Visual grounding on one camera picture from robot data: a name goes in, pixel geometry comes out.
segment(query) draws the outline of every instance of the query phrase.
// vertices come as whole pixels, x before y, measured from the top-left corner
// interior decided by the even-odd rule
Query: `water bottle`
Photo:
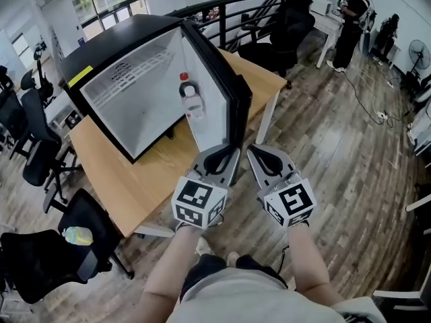
[[[187,120],[193,132],[202,133],[207,127],[207,116],[197,86],[190,81],[183,80],[180,84],[180,95],[183,100]]]
[[[93,234],[85,227],[68,227],[63,230],[61,235],[66,239],[66,242],[69,242],[70,244],[89,246],[93,243]]]

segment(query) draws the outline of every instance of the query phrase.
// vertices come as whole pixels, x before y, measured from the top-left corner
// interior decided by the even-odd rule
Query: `black mini fridge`
[[[191,124],[199,150],[242,144],[251,90],[191,21],[134,15],[71,53],[61,71],[73,103],[132,163],[185,117],[184,82],[203,102],[205,123]]]

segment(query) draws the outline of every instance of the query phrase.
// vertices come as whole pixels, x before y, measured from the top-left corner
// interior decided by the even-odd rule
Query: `wrist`
[[[180,233],[180,232],[184,233],[184,234],[199,234],[199,235],[201,235],[203,233],[203,230],[198,228],[198,227],[184,223],[184,224],[178,225],[178,227],[176,228],[175,234]]]

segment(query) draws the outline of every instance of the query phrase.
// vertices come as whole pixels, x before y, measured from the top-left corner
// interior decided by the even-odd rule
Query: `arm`
[[[350,17],[357,16],[355,12],[350,11],[346,6],[343,6],[341,9],[343,10],[344,14],[349,15]]]
[[[195,260],[201,232],[196,227],[186,226],[175,234],[148,277],[131,320],[133,323],[165,323],[168,320]]]
[[[288,237],[298,292],[307,299],[325,306],[344,301],[331,285],[327,267],[308,226],[301,223],[289,228]]]

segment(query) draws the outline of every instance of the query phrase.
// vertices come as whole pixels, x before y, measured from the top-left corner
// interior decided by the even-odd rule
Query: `black pants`
[[[190,288],[200,282],[200,280],[226,268],[228,268],[228,266],[226,265],[226,261],[223,258],[210,254],[202,255],[199,259],[199,262],[187,274],[183,289],[181,289],[180,300],[182,301],[184,294]],[[264,272],[265,274],[280,280],[286,286],[286,288],[288,288],[286,282],[276,273],[275,270],[273,270],[270,266],[261,266],[259,263],[253,260],[250,255],[241,256],[236,261],[236,268]]]
[[[361,35],[362,30],[358,26],[344,26],[337,43],[337,54],[333,62],[335,68],[347,68],[349,66]]]
[[[389,37],[386,41],[386,45],[385,45],[385,50],[383,51],[383,54],[381,53],[381,51],[376,49],[376,56],[383,62],[385,62],[388,58],[388,54],[391,51],[393,45],[394,45],[395,41],[393,40],[392,37]]]

